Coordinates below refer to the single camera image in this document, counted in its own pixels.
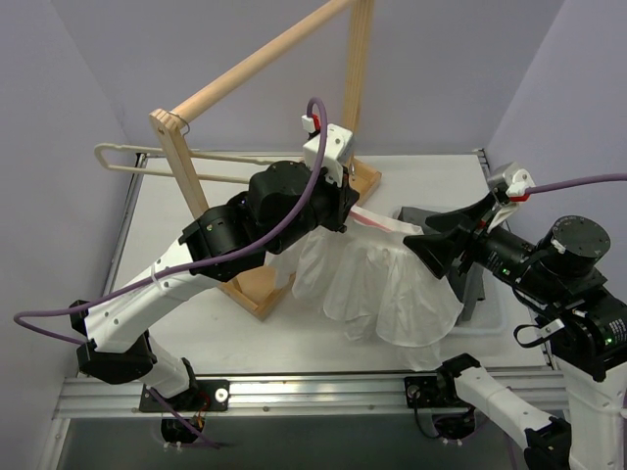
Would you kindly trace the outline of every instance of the white table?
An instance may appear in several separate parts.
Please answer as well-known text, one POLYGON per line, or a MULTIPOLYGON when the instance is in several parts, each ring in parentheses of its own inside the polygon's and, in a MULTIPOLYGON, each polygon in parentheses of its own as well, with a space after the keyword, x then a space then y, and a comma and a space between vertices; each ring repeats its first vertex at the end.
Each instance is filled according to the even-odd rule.
MULTIPOLYGON (((367 157, 383 173, 381 185, 365 207, 390 214, 402 205, 455 209, 487 191, 475 155, 367 157)), ((164 159, 149 159, 150 168, 168 168, 164 159)), ((199 172, 251 175, 251 164, 196 162, 199 172)), ((246 189, 230 183, 203 183, 211 206, 225 203, 246 189)), ((116 287, 154 261, 192 221, 172 178, 145 177, 121 256, 116 287)), ((512 338, 513 328, 530 320, 510 289, 484 276, 487 300, 475 317, 491 308, 506 312, 507 328, 498 336, 449 336, 443 358, 470 353, 487 367, 546 365, 539 348, 524 350, 512 338)), ((380 340, 352 343, 342 325, 308 310, 287 296, 260 322, 218 289, 204 292, 180 306, 150 329, 162 346, 187 357, 199 374, 305 374, 313 372, 393 371, 402 368, 395 349, 380 340)))

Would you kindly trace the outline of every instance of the white fabric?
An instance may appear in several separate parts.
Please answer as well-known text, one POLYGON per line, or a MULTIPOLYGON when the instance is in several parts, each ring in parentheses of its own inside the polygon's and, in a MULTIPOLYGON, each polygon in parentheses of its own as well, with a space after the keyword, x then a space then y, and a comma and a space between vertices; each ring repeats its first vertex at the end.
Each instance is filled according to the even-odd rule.
POLYGON ((322 227, 286 252, 268 257, 277 287, 296 272, 292 292, 337 321, 356 341, 376 334, 399 347, 403 366, 434 369, 439 342, 455 326, 462 304, 446 279, 436 279, 403 245, 420 227, 353 208, 344 234, 322 227))

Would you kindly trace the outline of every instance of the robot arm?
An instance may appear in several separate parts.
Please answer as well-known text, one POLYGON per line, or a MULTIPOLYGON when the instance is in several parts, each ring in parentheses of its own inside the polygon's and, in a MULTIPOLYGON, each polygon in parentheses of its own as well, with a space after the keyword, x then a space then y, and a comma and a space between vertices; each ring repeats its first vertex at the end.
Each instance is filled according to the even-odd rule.
POLYGON ((307 129, 310 140, 304 146, 303 163, 272 164, 253 175, 248 191, 194 220, 129 284, 150 277, 152 283, 71 315, 72 328, 87 338, 76 352, 82 372, 110 384, 140 380, 175 408, 184 406, 198 394, 191 364, 161 348, 149 335, 150 326, 202 291, 262 266, 266 251, 279 254, 320 225, 332 231, 345 229, 344 221, 359 198, 343 166, 352 152, 353 134, 329 124, 322 171, 312 196, 277 237, 241 258, 169 275, 172 266, 246 249, 295 207, 312 175, 321 138, 313 119, 303 121, 312 126, 307 129))
MULTIPOLYGON (((486 198, 428 217, 427 225, 440 233, 404 242, 439 278, 454 259, 461 259, 462 272, 479 263, 535 311, 540 338, 518 343, 551 344, 564 374, 572 428, 504 389, 469 356, 438 370, 440 392, 486 413, 525 449, 532 469, 622 468, 627 306, 603 287, 605 278, 595 268, 609 250, 609 237, 592 220, 574 215, 560 218, 536 245, 499 227, 524 201, 520 186, 533 184, 525 174, 517 166, 500 168, 486 198)), ((526 326, 533 325, 516 328, 514 335, 526 326)))

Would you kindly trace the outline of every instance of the lavender wall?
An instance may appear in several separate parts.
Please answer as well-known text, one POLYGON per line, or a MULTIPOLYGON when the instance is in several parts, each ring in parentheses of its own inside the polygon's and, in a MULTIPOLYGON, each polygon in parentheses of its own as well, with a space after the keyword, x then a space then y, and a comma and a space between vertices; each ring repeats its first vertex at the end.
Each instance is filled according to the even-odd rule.
MULTIPOLYGON (((627 171, 626 24, 624 0, 565 1, 488 146, 492 165, 518 161, 537 184, 627 171)), ((511 225, 536 240, 561 215, 597 221, 612 239, 601 268, 620 295, 626 198, 621 183, 538 195, 511 225)))
MULTIPOLYGON (((53 0, 129 139, 325 0, 53 0)), ((362 152, 455 152, 494 134, 562 0, 376 2, 362 152)), ((311 95, 341 115, 345 12, 194 121, 193 145, 289 149, 311 95)))
MULTIPOLYGON (((75 366, 73 347, 12 316, 101 291, 127 178, 91 152, 125 137, 48 1, 2 3, 0 62, 0 453, 2 468, 28 470, 75 366)), ((65 318, 48 324, 69 330, 65 318)))

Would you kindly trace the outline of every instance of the wooden rod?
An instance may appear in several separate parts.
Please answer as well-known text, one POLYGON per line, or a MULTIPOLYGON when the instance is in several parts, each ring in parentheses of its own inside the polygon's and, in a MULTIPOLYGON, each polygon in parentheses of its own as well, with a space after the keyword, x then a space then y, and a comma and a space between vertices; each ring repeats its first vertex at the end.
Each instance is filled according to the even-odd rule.
POLYGON ((172 110, 191 122, 357 0, 330 0, 172 110))
POLYGON ((360 125, 363 83, 365 82, 373 11, 374 0, 359 0, 353 6, 351 13, 342 125, 353 132, 357 132, 360 125))

